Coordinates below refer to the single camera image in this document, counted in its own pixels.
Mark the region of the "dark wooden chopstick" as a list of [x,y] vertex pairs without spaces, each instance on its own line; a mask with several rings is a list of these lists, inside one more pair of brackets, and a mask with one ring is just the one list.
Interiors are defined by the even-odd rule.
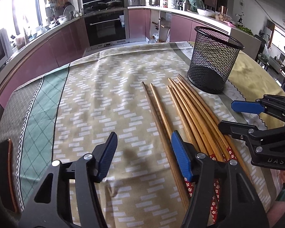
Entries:
[[177,190],[179,192],[181,202],[182,202],[185,210],[187,210],[188,206],[189,206],[189,195],[187,193],[187,188],[186,188],[184,179],[181,175],[181,172],[179,171],[177,160],[176,160],[176,157],[174,156],[174,152],[172,150],[170,140],[167,137],[167,132],[164,128],[164,125],[161,123],[160,117],[156,111],[156,108],[152,102],[151,96],[149,95],[148,89],[147,89],[144,82],[142,82],[142,87],[143,87],[143,90],[145,92],[145,96],[147,98],[152,117],[154,119],[156,128],[158,130],[158,133],[159,133],[159,136],[161,139],[161,143],[163,145],[163,149],[165,151],[168,163],[170,165],[170,169],[171,169]]

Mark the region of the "yellow cloth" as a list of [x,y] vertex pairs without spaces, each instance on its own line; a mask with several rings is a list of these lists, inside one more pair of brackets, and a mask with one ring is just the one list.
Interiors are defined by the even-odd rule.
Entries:
[[260,130],[274,129],[284,122],[261,113],[238,113],[233,111],[234,100],[255,101],[265,94],[285,96],[275,80],[246,53],[240,51],[222,93],[213,95],[194,88],[206,102],[218,121],[232,121],[257,126]]

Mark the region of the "wooden chair back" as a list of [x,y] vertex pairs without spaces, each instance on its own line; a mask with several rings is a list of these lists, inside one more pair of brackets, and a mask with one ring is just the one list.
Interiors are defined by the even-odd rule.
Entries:
[[0,142],[0,198],[4,208],[12,213],[18,213],[12,175],[11,139]]

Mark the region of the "patterned beige tablecloth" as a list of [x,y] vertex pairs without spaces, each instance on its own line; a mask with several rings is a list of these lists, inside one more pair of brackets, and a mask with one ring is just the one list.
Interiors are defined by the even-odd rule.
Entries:
[[186,76],[194,44],[107,49],[17,84],[0,121],[13,143],[16,204],[24,210],[53,160],[91,152],[111,132],[118,147],[97,195],[109,227],[179,227],[185,215],[143,86],[155,87],[173,129],[185,130],[167,86]]

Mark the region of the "black mesh utensil holder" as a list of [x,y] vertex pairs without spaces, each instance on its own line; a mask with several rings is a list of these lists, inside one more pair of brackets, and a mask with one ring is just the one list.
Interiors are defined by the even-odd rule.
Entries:
[[238,54],[245,47],[235,38],[218,30],[197,26],[188,80],[198,89],[220,94]]

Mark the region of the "black built-in oven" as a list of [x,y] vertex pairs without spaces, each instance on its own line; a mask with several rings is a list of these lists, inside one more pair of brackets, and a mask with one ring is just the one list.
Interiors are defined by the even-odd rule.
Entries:
[[84,19],[90,46],[126,40],[124,11],[107,11]]

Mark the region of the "black wok on stove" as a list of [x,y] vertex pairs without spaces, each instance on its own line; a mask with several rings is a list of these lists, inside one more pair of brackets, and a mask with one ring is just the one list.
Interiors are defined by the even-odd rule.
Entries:
[[115,7],[121,7],[122,1],[120,0],[110,0],[106,3],[100,2],[98,5],[105,6],[106,8],[115,8]]

